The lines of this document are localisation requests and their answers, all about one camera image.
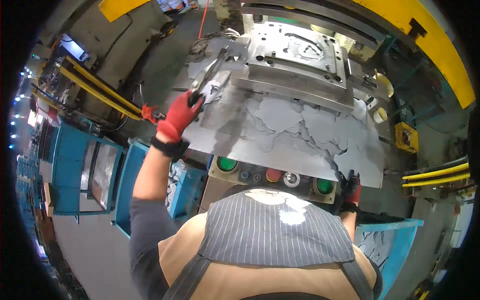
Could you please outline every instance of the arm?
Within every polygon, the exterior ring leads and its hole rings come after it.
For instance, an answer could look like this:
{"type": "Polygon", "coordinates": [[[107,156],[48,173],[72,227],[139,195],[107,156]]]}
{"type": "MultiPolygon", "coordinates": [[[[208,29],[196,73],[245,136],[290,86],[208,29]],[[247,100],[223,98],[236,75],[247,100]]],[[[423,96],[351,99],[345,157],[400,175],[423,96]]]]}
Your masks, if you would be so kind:
{"type": "MultiPolygon", "coordinates": [[[[176,143],[203,102],[188,107],[189,93],[170,106],[165,120],[159,121],[155,137],[163,143],[176,143]]],[[[178,226],[165,207],[171,157],[151,146],[138,172],[130,202],[130,272],[143,299],[161,299],[168,283],[159,263],[157,244],[174,235],[178,226]]]]}
{"type": "Polygon", "coordinates": [[[348,235],[350,236],[350,239],[352,240],[353,243],[353,237],[355,236],[355,220],[357,219],[357,213],[351,213],[351,212],[343,212],[340,213],[340,219],[342,220],[343,226],[347,229],[348,235]]]}
{"type": "MultiPolygon", "coordinates": [[[[171,142],[161,132],[156,133],[156,138],[163,143],[171,142]]],[[[155,147],[150,147],[133,186],[133,197],[139,200],[164,202],[167,196],[168,169],[171,161],[171,157],[165,156],[155,147]]]]}
{"type": "MultiPolygon", "coordinates": [[[[343,175],[340,176],[340,184],[342,186],[342,196],[345,199],[345,204],[353,203],[358,207],[361,191],[360,174],[355,175],[355,171],[350,170],[350,172],[348,172],[348,180],[343,175]]],[[[350,235],[350,239],[353,243],[357,213],[344,211],[340,213],[340,219],[342,220],[343,226],[347,229],[348,235],[350,235]]]]}

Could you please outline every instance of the wrist strap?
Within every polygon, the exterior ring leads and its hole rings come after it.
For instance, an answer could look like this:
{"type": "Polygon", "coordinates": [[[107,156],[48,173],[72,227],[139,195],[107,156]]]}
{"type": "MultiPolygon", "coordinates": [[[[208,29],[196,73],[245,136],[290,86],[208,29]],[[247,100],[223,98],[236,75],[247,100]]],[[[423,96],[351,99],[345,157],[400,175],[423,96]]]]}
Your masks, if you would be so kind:
{"type": "Polygon", "coordinates": [[[190,143],[181,139],[178,143],[166,144],[159,141],[155,136],[152,137],[150,143],[153,147],[163,152],[166,157],[171,157],[172,162],[177,162],[185,153],[190,143]]]}
{"type": "Polygon", "coordinates": [[[340,212],[351,212],[355,213],[358,212],[360,209],[356,206],[353,202],[343,202],[342,206],[340,207],[340,212]]]}

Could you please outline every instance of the gray sleeve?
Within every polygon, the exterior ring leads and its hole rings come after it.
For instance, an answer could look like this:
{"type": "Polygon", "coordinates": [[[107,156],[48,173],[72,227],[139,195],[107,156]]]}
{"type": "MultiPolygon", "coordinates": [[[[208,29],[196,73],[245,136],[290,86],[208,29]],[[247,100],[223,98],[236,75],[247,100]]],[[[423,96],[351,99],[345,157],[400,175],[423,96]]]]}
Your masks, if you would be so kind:
{"type": "Polygon", "coordinates": [[[130,203],[130,272],[143,299],[161,299],[168,289],[158,257],[158,242],[178,226],[161,201],[133,198],[130,203]]]}

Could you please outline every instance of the worker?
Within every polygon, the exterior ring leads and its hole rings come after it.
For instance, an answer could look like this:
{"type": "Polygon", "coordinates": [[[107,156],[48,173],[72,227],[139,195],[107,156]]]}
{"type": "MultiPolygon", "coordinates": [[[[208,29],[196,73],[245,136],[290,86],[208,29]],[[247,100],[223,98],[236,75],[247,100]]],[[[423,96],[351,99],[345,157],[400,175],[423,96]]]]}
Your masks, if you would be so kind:
{"type": "Polygon", "coordinates": [[[243,187],[180,228],[165,206],[172,157],[203,99],[180,95],[158,122],[133,188],[131,273],[143,299],[377,299],[378,267],[356,246],[360,176],[339,217],[275,187],[243,187]]]}

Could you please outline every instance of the control panel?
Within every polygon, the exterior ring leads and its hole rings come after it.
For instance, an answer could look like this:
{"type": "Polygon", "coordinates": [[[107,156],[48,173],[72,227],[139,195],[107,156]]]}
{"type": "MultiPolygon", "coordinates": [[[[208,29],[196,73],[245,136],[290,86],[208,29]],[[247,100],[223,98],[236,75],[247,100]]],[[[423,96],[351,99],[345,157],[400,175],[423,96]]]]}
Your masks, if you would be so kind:
{"type": "Polygon", "coordinates": [[[214,156],[208,175],[249,186],[276,186],[311,201],[332,204],[335,200],[336,182],[298,173],[292,173],[214,156]]]}

